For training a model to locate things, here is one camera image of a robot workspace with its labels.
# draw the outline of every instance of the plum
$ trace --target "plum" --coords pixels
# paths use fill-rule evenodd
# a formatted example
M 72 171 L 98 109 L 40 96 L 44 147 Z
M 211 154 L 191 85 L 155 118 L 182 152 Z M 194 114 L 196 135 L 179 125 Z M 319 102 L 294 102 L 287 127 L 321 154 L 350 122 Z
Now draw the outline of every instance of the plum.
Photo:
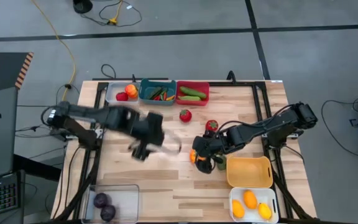
M 116 216 L 116 208 L 113 205 L 106 205 L 100 212 L 100 217 L 105 222 L 110 222 Z
M 98 193 L 93 199 L 93 205 L 96 208 L 103 208 L 109 203 L 108 196 L 105 193 Z

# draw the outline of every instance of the teal bin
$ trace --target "teal bin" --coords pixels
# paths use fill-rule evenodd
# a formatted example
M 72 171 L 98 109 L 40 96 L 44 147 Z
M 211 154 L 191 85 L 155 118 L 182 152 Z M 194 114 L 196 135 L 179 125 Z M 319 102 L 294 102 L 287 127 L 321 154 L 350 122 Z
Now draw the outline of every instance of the teal bin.
M 157 101 L 157 100 L 148 100 L 147 97 L 154 91 L 156 87 L 165 87 L 168 88 L 167 97 L 176 95 L 177 93 L 177 83 L 172 80 L 171 82 L 154 82 L 144 78 L 140 83 L 139 98 L 142 102 L 150 105 L 164 105 L 171 106 L 173 105 L 174 100 L 171 101 Z

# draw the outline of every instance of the yellow fruit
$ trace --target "yellow fruit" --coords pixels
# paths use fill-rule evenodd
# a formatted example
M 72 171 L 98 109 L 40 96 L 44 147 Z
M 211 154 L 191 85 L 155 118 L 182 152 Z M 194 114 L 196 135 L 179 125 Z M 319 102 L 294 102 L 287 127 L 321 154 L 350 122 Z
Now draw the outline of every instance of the yellow fruit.
M 244 192 L 244 203 L 250 209 L 255 209 L 258 206 L 258 200 L 256 199 L 254 193 L 250 190 Z
M 265 219 L 269 220 L 272 217 L 272 211 L 270 210 L 269 206 L 265 203 L 260 203 L 258 206 L 259 215 Z
M 232 200 L 232 210 L 233 215 L 237 218 L 242 218 L 246 211 L 242 207 L 241 203 L 238 200 Z

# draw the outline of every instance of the wooden table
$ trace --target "wooden table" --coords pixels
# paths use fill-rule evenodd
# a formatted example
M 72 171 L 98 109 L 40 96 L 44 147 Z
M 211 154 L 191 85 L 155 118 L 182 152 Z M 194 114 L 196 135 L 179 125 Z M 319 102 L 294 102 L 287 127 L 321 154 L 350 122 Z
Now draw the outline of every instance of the wooden table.
M 81 88 L 79 105 L 93 107 L 96 97 L 97 81 L 85 81 Z M 267 93 L 272 113 L 288 104 L 282 82 L 266 81 Z M 140 104 L 138 109 L 147 114 L 159 111 L 164 115 L 163 128 L 174 131 L 181 137 L 182 152 L 178 156 L 154 153 L 145 162 L 131 158 L 127 151 L 133 139 L 123 134 L 107 131 L 103 141 L 101 160 L 98 171 L 98 184 L 137 184 L 140 187 L 140 222 L 231 222 L 229 214 L 229 192 L 232 188 L 226 182 L 226 172 L 215 169 L 212 174 L 203 174 L 189 161 L 189 150 L 194 137 L 204 133 L 205 124 L 215 119 L 219 124 L 228 120 L 239 120 L 246 123 L 257 121 L 254 99 L 250 87 L 211 87 L 209 103 L 206 106 L 154 106 Z M 263 106 L 262 94 L 259 94 Z M 183 124 L 179 112 L 189 109 L 193 118 Z M 81 122 L 85 128 L 89 123 Z M 288 145 L 300 152 L 298 141 L 288 140 Z M 68 144 L 63 169 L 62 202 L 58 214 L 64 208 L 66 197 L 68 166 L 77 141 Z M 78 189 L 85 150 L 77 152 L 70 174 L 68 201 Z M 261 138 L 255 138 L 250 144 L 233 155 L 240 157 L 263 156 Z M 316 216 L 313 199 L 302 160 L 293 152 L 283 149 L 282 162 L 287 179 L 287 187 L 296 201 L 312 217 Z M 60 184 L 53 206 L 52 216 L 57 209 Z M 282 217 L 285 207 L 282 195 L 277 189 L 277 197 Z

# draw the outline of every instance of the yellow bin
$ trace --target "yellow bin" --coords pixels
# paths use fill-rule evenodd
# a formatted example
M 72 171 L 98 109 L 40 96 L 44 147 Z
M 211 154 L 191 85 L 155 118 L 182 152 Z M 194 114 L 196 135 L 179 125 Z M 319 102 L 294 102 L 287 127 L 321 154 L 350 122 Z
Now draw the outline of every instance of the yellow bin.
M 228 158 L 226 176 L 232 187 L 269 188 L 273 184 L 272 166 L 265 156 Z

